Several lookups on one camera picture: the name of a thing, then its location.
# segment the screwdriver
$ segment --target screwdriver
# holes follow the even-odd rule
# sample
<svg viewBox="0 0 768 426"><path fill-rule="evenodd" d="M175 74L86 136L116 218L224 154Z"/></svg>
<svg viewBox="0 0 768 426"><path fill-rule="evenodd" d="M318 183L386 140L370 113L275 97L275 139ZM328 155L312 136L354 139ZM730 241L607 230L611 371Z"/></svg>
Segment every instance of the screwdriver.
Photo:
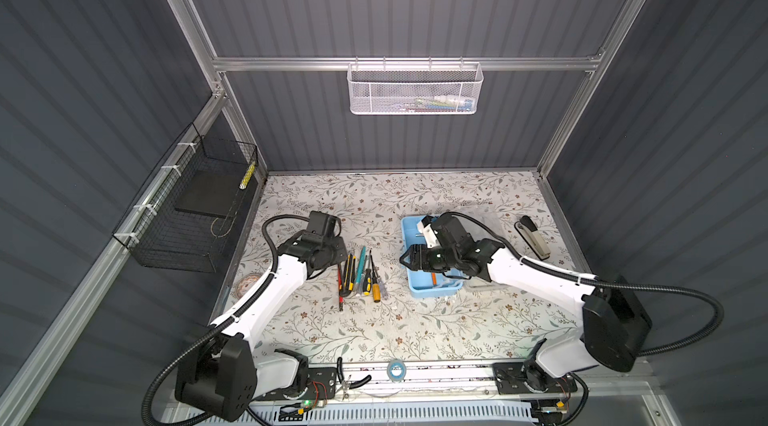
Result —
<svg viewBox="0 0 768 426"><path fill-rule="evenodd" d="M341 280L339 281L339 296L345 298L346 295L346 279L350 275L350 266L352 265L352 255L346 256L346 262L344 262L344 269L342 269Z"/></svg>
<svg viewBox="0 0 768 426"><path fill-rule="evenodd" d="M362 280L362 294L365 296L368 296L371 294L371 287L373 286L373 281L371 280L371 269L366 269L366 275Z"/></svg>
<svg viewBox="0 0 768 426"><path fill-rule="evenodd" d="M355 267L357 265L357 258L352 257L352 267L350 268L350 277L348 278L348 281L350 282L350 291L354 289L355 287Z"/></svg>
<svg viewBox="0 0 768 426"><path fill-rule="evenodd" d="M380 303L382 300L382 294L379 290L379 273L376 272L376 264L373 262L373 255L371 255L371 270L373 271L373 302Z"/></svg>

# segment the blue tape roll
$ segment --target blue tape roll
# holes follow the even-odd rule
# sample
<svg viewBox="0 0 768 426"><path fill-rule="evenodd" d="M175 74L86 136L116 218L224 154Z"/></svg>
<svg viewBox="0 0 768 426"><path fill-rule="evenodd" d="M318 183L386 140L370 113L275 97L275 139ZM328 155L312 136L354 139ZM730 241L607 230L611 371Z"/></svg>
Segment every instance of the blue tape roll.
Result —
<svg viewBox="0 0 768 426"><path fill-rule="evenodd" d="M392 369L395 367L400 368L400 374L395 375L395 373L392 372ZM389 379L393 382L402 381L406 377L406 364L399 359L393 359L386 367L386 375L389 376Z"/></svg>

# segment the red wire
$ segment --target red wire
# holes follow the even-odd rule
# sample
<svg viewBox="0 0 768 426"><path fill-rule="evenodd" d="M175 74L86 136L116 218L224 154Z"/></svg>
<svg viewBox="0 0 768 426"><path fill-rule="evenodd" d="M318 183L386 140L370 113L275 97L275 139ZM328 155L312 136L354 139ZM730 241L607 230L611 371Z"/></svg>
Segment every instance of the red wire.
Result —
<svg viewBox="0 0 768 426"><path fill-rule="evenodd" d="M315 406L317 406L317 400L320 398L320 391L317 389L317 383L312 382L312 385L315 387L315 403L312 405L312 408L314 409Z"/></svg>
<svg viewBox="0 0 768 426"><path fill-rule="evenodd" d="M328 390L326 389L326 386L323 383L320 383L320 386L322 386L322 393L325 395L326 402L328 402Z"/></svg>
<svg viewBox="0 0 768 426"><path fill-rule="evenodd" d="M559 379L555 379L554 382L558 383L558 386L560 386L560 389L563 392L563 398L565 399L565 412L567 413L568 410L571 408L571 404L570 404L571 395L570 394L565 394L565 388L563 388L563 385L560 384L560 380Z"/></svg>

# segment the red pencil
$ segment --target red pencil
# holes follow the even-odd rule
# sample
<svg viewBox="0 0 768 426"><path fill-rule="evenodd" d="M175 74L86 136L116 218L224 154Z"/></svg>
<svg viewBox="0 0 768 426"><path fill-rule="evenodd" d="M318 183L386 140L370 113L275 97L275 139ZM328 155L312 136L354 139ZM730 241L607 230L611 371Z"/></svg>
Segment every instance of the red pencil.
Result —
<svg viewBox="0 0 768 426"><path fill-rule="evenodd" d="M338 265L338 269L336 270L339 273L339 311L344 310L344 298L341 297L341 263Z"/></svg>

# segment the white cable tie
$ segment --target white cable tie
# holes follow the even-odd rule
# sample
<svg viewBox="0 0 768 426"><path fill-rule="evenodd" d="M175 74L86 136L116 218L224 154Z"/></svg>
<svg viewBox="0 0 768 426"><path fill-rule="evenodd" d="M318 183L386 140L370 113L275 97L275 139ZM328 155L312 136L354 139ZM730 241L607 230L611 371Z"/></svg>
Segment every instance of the white cable tie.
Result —
<svg viewBox="0 0 768 426"><path fill-rule="evenodd" d="M276 276L275 272L272 271L272 270L268 271L266 274ZM239 322L240 321L240 316L235 316L234 313L232 313L232 316L230 316L230 318L232 318L233 322Z"/></svg>
<svg viewBox="0 0 768 426"><path fill-rule="evenodd" d="M197 153L197 143L178 143L178 144L183 144L185 146L191 147L192 152Z"/></svg>
<svg viewBox="0 0 768 426"><path fill-rule="evenodd" d="M557 268L555 265L549 265L549 263L544 263L543 261L538 261L537 259L533 259L531 257L526 257L525 255L520 257L520 264L521 264L521 266L523 266L523 259L527 259L528 261L530 261L532 263L536 263L539 266L543 266L544 268L546 268L548 266L552 266L553 268ZM581 286L581 279L586 277L587 275L589 275L589 273L576 273L576 272L570 272L568 274L576 277L576 284L578 286Z"/></svg>
<svg viewBox="0 0 768 426"><path fill-rule="evenodd" d="M179 169L179 165L174 164L171 166L161 166L160 170L167 170L168 168L171 168L172 170L176 171L179 174L179 178L181 178L181 170Z"/></svg>
<svg viewBox="0 0 768 426"><path fill-rule="evenodd" d="M154 209L154 205L152 203L135 204L134 208L137 208L139 211L141 211L141 210L143 210L145 208L149 208L149 211L151 211L153 215L155 215L155 216L158 215L158 211Z"/></svg>
<svg viewBox="0 0 768 426"><path fill-rule="evenodd" d="M139 242L140 242L139 235L136 234L135 231L132 232L132 233L115 233L112 236L116 236L116 237L129 237L130 239L135 239L136 240L136 244L139 244Z"/></svg>

